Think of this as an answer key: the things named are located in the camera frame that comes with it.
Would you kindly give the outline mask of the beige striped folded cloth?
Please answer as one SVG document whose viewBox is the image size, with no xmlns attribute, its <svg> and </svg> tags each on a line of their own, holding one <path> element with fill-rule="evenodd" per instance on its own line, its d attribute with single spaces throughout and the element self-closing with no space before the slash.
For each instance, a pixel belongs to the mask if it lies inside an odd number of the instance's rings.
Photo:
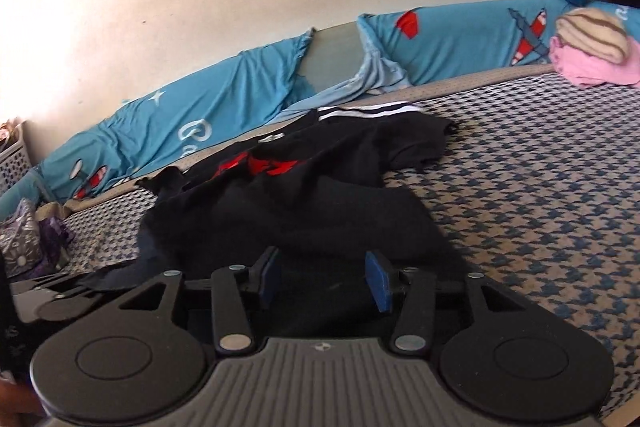
<svg viewBox="0 0 640 427">
<path fill-rule="evenodd" d="M 624 24 L 596 8 L 564 13 L 555 21 L 555 32 L 563 44 L 612 64 L 623 64 L 630 54 Z"/>
</svg>

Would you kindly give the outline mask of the pink folded cloth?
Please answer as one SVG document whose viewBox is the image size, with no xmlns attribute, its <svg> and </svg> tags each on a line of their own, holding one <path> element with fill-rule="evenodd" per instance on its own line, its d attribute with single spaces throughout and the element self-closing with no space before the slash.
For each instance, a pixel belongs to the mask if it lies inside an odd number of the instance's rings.
<svg viewBox="0 0 640 427">
<path fill-rule="evenodd" d="M 639 87 L 639 43 L 629 37 L 629 56 L 622 64 L 588 55 L 552 37 L 549 46 L 550 62 L 558 74 L 577 87 L 596 87 L 611 83 L 616 86 Z"/>
</svg>

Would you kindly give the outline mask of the black t-shirt red print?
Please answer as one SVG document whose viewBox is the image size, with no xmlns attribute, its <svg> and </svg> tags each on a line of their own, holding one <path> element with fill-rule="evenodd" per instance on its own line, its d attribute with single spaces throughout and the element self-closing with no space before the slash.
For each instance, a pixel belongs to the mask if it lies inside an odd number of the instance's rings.
<svg viewBox="0 0 640 427">
<path fill-rule="evenodd" d="M 453 127 L 410 104 L 317 109 L 189 170 L 168 167 L 140 181 L 155 204 L 140 222 L 137 260 L 84 285 L 119 291 L 166 270 L 204 279 L 270 247 L 292 270 L 359 270 L 378 251 L 398 267 L 456 277 L 464 260 L 421 199 L 384 182 L 439 161 Z"/>
</svg>

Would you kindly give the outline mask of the blue airplane print sheet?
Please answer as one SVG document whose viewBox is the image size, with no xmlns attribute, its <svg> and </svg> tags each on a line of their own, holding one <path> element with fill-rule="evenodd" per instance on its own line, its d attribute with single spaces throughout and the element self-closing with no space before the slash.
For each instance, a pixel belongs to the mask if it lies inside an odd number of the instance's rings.
<svg viewBox="0 0 640 427">
<path fill-rule="evenodd" d="M 639 42 L 637 9 L 597 1 L 584 8 L 614 15 Z M 506 0 L 363 14 L 356 23 L 360 63 L 322 89 L 302 71 L 311 32 L 243 51 L 73 135 L 2 194 L 2 216 L 13 215 L 22 198 L 37 206 L 96 196 L 314 108 L 489 69 L 551 63 L 555 21 L 574 9 L 565 0 Z"/>
</svg>

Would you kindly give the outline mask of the blue houndstooth mattress cover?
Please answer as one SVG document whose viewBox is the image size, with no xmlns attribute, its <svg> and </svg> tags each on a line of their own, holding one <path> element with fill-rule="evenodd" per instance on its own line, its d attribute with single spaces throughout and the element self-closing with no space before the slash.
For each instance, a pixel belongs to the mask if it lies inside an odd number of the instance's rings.
<svg viewBox="0 0 640 427">
<path fill-rule="evenodd" d="M 384 176 L 475 269 L 602 343 L 602 415 L 639 391 L 639 92 L 525 76 L 419 102 L 454 123 L 439 161 Z"/>
</svg>

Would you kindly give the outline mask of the grey patterned folded cloth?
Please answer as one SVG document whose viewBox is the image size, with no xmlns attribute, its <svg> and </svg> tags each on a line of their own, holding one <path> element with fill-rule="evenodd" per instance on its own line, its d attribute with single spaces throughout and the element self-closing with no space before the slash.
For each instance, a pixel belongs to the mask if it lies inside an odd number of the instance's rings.
<svg viewBox="0 0 640 427">
<path fill-rule="evenodd" d="M 0 247 L 9 279 L 34 269 L 41 260 L 40 228 L 29 199 L 22 198 L 13 215 L 1 223 Z"/>
</svg>

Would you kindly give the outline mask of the purple folded cloth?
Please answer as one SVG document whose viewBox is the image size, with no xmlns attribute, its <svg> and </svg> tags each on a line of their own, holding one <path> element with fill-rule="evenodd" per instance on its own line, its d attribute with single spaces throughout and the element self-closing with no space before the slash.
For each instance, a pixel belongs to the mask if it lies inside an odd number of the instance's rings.
<svg viewBox="0 0 640 427">
<path fill-rule="evenodd" d="M 64 222 L 57 217 L 43 219 L 38 225 L 44 271 L 53 273 L 63 268 L 68 262 L 67 249 L 73 237 L 66 229 Z"/>
</svg>

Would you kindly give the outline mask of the white plastic basket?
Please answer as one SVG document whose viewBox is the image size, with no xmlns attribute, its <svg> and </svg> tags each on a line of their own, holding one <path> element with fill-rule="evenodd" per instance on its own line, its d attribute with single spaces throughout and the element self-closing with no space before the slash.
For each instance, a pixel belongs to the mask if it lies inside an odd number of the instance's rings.
<svg viewBox="0 0 640 427">
<path fill-rule="evenodd" d="M 23 126 L 18 124 L 15 129 L 15 140 L 1 152 L 0 164 L 0 193 L 4 194 L 12 186 L 17 184 L 28 170 L 32 168 L 32 163 L 28 155 L 25 142 Z"/>
</svg>

